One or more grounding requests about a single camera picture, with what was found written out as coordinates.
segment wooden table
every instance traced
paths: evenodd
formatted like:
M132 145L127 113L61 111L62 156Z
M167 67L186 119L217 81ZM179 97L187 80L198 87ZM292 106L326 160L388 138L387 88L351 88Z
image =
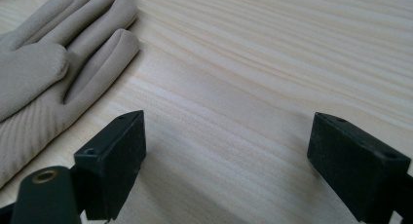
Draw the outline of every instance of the wooden table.
M45 1L0 0L0 33ZM413 157L413 0L136 4L137 58L0 190L0 206L139 109L148 155L115 223L357 223L306 158L316 111Z

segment table surface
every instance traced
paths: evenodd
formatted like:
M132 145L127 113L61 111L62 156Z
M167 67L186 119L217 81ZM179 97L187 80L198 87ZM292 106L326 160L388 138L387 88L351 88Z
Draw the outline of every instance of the table surface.
M0 33L46 1L0 0ZM413 157L413 0L135 1L140 53L0 206L140 109L147 157L114 223L357 223L306 158L316 111Z

